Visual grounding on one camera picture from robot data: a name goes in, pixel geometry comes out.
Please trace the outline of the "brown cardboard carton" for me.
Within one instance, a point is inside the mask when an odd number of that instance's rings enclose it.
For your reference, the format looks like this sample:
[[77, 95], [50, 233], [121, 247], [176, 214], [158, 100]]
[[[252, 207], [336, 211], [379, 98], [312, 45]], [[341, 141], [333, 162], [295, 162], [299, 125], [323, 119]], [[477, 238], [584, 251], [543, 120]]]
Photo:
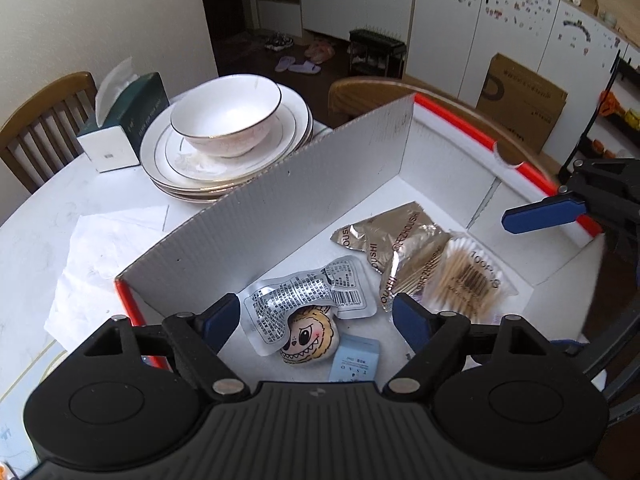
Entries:
[[568, 93], [525, 66], [497, 53], [489, 64], [476, 109], [540, 153]]

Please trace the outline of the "black shoe rack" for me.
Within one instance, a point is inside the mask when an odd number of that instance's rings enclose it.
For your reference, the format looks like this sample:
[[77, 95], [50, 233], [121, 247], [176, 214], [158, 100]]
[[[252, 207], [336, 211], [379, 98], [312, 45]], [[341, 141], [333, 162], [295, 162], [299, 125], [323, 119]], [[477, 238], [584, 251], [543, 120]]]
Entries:
[[358, 28], [349, 32], [349, 68], [357, 76], [401, 79], [407, 45], [399, 39]]

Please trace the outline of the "stack of white plates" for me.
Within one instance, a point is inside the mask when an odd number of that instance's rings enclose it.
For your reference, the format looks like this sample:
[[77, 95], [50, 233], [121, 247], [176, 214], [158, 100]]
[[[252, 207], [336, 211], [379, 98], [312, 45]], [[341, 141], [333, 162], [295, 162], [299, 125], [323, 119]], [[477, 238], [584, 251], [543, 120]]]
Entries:
[[285, 159], [312, 138], [314, 118], [303, 98], [282, 86], [283, 102], [274, 125], [256, 148], [235, 158], [197, 151], [172, 128], [166, 108], [146, 130], [140, 164], [161, 191], [189, 202], [209, 202], [229, 193]]

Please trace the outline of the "white paper sheet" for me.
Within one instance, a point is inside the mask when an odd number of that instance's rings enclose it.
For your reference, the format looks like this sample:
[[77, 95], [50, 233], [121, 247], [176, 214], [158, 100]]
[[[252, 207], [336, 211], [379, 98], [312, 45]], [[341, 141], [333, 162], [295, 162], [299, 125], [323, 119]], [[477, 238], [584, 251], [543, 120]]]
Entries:
[[78, 218], [44, 322], [46, 332], [66, 351], [126, 312], [115, 278], [165, 236], [167, 213], [166, 206], [154, 206]]

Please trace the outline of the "silver foil blister pack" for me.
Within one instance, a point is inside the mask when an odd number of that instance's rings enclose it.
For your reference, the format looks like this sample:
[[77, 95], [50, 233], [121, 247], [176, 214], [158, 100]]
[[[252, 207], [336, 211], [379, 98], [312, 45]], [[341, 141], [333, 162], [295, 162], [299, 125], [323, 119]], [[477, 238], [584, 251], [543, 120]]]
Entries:
[[288, 318], [298, 309], [327, 306], [334, 321], [370, 318], [378, 302], [359, 259], [341, 257], [320, 269], [258, 281], [240, 296], [241, 326], [258, 356], [288, 342]]

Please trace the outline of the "wooden chair far side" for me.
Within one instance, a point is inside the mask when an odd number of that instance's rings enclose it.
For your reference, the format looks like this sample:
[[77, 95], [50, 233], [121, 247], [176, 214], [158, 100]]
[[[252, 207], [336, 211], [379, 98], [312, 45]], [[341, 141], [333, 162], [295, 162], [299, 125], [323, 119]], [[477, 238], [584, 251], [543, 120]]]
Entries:
[[1, 160], [28, 192], [81, 155], [78, 134], [95, 102], [93, 76], [71, 73], [39, 90], [1, 127]]

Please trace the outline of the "cotton swab pack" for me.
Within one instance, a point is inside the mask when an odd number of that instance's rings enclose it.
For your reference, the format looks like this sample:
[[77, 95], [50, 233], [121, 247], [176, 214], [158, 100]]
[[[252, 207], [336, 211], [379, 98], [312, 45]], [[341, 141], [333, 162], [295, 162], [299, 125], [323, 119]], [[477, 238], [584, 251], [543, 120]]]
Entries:
[[497, 260], [474, 238], [454, 233], [423, 287], [421, 304], [432, 313], [456, 312], [473, 323], [489, 323], [515, 296], [518, 290]]

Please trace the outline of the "wooden chair near box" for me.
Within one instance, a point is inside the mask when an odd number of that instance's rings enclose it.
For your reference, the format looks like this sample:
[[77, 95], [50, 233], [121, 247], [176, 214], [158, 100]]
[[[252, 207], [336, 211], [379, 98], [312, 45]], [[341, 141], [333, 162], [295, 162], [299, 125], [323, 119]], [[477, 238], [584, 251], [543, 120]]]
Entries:
[[487, 134], [497, 142], [497, 153], [507, 164], [516, 166], [520, 162], [528, 162], [549, 181], [558, 184], [555, 174], [550, 171], [550, 164], [518, 140], [514, 133], [474, 107], [416, 79], [404, 81], [370, 76], [339, 79], [331, 84], [329, 90], [329, 111], [355, 118], [410, 94], [425, 96]]

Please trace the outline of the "white bowl gold rim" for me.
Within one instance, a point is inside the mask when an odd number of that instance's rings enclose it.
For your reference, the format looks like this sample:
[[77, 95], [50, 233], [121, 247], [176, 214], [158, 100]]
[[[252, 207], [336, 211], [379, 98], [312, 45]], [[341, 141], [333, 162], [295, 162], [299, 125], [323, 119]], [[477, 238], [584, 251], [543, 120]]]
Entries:
[[239, 157], [265, 140], [281, 103], [280, 87], [266, 77], [224, 76], [201, 84], [177, 102], [170, 123], [202, 153]]

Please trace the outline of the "light blue small carton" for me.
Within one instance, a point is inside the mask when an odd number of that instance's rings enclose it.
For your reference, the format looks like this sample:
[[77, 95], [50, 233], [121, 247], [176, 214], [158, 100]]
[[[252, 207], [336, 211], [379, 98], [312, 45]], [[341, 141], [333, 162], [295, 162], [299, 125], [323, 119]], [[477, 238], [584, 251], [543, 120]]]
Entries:
[[329, 382], [374, 382], [379, 358], [377, 340], [344, 334], [334, 353]]

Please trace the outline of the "white storage cabinets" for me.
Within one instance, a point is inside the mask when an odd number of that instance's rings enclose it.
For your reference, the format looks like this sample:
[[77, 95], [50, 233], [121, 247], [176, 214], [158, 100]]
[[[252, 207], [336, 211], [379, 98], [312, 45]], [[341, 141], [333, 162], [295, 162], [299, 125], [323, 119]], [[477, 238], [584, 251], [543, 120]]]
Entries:
[[638, 49], [567, 0], [300, 0], [306, 29], [347, 39], [357, 28], [408, 48], [406, 73], [476, 105], [502, 54], [567, 92], [542, 149], [567, 158], [596, 108], [616, 58]]

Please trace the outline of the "gold foil snack bag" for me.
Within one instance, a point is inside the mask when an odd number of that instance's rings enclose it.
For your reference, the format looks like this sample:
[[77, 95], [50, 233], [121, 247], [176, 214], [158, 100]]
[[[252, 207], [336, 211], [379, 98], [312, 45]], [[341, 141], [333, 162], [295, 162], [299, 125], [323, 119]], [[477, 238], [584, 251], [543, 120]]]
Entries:
[[450, 233], [416, 202], [384, 211], [334, 231], [332, 242], [363, 252], [381, 274], [378, 299], [384, 311], [393, 309], [399, 294], [420, 299], [434, 278]]

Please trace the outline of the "red white cardboard box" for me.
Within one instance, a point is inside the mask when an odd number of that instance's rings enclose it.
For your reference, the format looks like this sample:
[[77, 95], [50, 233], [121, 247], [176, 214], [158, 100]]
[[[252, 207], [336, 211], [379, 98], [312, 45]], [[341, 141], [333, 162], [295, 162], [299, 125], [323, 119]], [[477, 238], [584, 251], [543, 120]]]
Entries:
[[467, 232], [516, 288], [500, 314], [521, 315], [550, 339], [582, 336], [604, 251], [591, 222], [513, 235], [513, 207], [555, 185], [503, 162], [476, 129], [420, 96], [361, 116], [194, 214], [117, 277], [137, 325], [202, 312], [261, 278], [344, 256], [332, 234], [418, 203], [447, 231]]

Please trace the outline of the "cartoon face plush keychain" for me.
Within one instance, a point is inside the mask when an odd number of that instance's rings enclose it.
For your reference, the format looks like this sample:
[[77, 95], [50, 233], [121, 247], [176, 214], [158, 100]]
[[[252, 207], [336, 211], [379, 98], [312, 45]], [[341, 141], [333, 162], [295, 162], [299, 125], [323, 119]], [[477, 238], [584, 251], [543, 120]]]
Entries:
[[302, 365], [329, 359], [340, 344], [340, 333], [331, 307], [298, 309], [288, 318], [288, 329], [288, 342], [280, 350], [286, 364]]

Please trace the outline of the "white green tissue box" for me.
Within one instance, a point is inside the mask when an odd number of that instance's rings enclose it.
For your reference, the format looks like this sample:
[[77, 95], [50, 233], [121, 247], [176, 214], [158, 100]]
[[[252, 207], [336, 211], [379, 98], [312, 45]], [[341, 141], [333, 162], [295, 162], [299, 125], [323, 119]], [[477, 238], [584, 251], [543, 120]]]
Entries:
[[138, 166], [146, 130], [169, 105], [157, 72], [139, 75], [125, 58], [101, 82], [96, 110], [77, 141], [100, 174]]

